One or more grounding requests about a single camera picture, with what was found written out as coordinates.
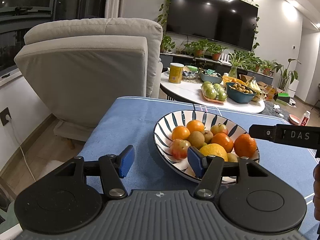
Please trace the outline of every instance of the baseboard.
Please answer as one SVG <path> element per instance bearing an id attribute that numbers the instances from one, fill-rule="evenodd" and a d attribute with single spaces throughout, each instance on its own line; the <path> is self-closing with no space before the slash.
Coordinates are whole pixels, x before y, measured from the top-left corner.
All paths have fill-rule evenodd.
<path id="1" fill-rule="evenodd" d="M 36 129 L 23 141 L 21 148 L 23 152 L 27 154 L 27 151 L 34 144 L 34 142 L 39 138 L 39 136 L 49 127 L 49 125 L 56 119 L 53 114 L 50 114 L 46 119 L 43 120 L 41 124 L 37 126 Z M 19 161 L 22 159 L 22 153 L 20 148 L 18 148 L 6 162 L 4 167 L 0 171 L 0 176 L 5 179 L 7 171 L 12 171 L 17 166 Z"/>
<path id="2" fill-rule="evenodd" d="M 314 107 L 316 109 L 320 109 L 318 106 L 314 106 L 314 105 L 311 105 L 311 104 L 303 101 L 300 97 L 297 97 L 296 95 L 294 97 L 297 98 L 301 103 L 305 104 L 306 106 L 311 106 L 311 107 Z"/>

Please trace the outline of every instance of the blue tablecloth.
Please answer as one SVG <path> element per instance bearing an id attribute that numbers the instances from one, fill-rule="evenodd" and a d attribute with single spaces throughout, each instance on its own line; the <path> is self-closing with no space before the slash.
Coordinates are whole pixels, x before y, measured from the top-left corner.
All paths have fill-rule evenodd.
<path id="1" fill-rule="evenodd" d="M 127 145 L 133 145 L 136 152 L 135 161 L 127 177 L 122 179 L 128 192 L 132 189 L 188 189 L 192 192 L 196 184 L 172 170 L 159 155 L 153 141 L 153 129 L 164 115 L 194 107 L 196 110 L 228 118 L 247 131 L 252 124 L 288 124 L 281 118 L 261 114 L 161 99 L 121 97 L 101 119 L 79 155 L 86 161 L 94 161 L 105 154 L 118 155 Z M 304 197 L 310 195 L 306 198 L 306 202 L 309 203 L 308 212 L 300 232 L 309 239 L 316 239 L 318 223 L 313 217 L 314 206 L 311 201 L 314 181 L 312 171 L 317 164 L 314 151 L 263 140 L 257 140 L 257 145 L 260 164 L 263 167 L 294 187 Z M 102 192 L 99 178 L 89 177 L 87 183 Z"/>

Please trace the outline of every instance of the round black disc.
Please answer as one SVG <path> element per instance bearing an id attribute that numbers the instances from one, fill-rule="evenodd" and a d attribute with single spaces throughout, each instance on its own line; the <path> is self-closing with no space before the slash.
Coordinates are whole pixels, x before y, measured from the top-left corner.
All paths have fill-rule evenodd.
<path id="1" fill-rule="evenodd" d="M 306 213 L 306 202 L 297 191 L 275 183 L 234 185 L 221 194 L 219 206 L 240 228 L 269 234 L 298 228 Z"/>
<path id="2" fill-rule="evenodd" d="M 91 222 L 101 208 L 101 196 L 94 188 L 66 176 L 38 181 L 21 192 L 14 205 L 23 229 L 44 234 L 62 234 L 81 228 Z"/>

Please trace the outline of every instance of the television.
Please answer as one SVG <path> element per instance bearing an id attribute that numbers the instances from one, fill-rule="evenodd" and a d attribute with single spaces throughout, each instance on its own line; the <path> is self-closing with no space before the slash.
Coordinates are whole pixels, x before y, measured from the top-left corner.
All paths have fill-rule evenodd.
<path id="1" fill-rule="evenodd" d="M 171 0 L 167 32 L 252 50 L 258 8 L 241 0 Z"/>

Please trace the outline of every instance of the white bottle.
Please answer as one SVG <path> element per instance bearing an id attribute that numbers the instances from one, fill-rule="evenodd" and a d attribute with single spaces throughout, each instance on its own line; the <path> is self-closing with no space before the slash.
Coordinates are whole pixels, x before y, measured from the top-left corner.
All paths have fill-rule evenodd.
<path id="1" fill-rule="evenodd" d="M 309 119 L 310 119 L 310 112 L 309 112 L 309 111 L 306 111 L 306 112 L 303 114 L 303 116 L 301 117 L 299 125 L 301 125 L 301 126 L 306 126 L 307 123 L 308 123 L 308 121 L 309 121 Z"/>

